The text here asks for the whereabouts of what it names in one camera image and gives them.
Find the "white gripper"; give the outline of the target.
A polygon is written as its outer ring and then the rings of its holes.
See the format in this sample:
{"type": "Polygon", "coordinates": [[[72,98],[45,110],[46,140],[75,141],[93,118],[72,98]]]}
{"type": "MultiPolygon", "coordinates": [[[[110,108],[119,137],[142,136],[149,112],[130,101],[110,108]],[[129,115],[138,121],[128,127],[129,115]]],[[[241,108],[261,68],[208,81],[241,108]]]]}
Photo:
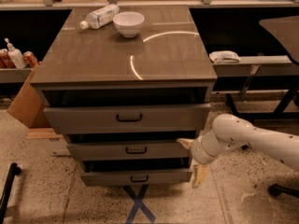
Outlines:
{"type": "Polygon", "coordinates": [[[225,144],[217,138],[212,130],[197,139],[179,138],[178,142],[186,149],[191,149],[193,159],[200,163],[193,166],[192,181],[192,187],[199,188],[207,177],[209,170],[207,164],[212,163],[224,152],[225,144]]]}

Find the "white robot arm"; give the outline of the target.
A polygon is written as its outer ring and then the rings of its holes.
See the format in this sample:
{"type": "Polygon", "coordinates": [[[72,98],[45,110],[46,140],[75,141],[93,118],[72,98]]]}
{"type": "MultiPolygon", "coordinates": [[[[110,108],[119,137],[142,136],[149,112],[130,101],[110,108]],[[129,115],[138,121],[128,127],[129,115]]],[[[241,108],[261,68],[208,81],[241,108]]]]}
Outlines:
{"type": "Polygon", "coordinates": [[[195,139],[179,138],[196,161],[193,166],[192,186],[198,188],[205,180],[208,165],[220,154],[247,145],[280,161],[295,171],[299,170],[299,136],[280,133],[253,126],[250,122],[231,114],[214,118],[211,129],[195,139]]]}

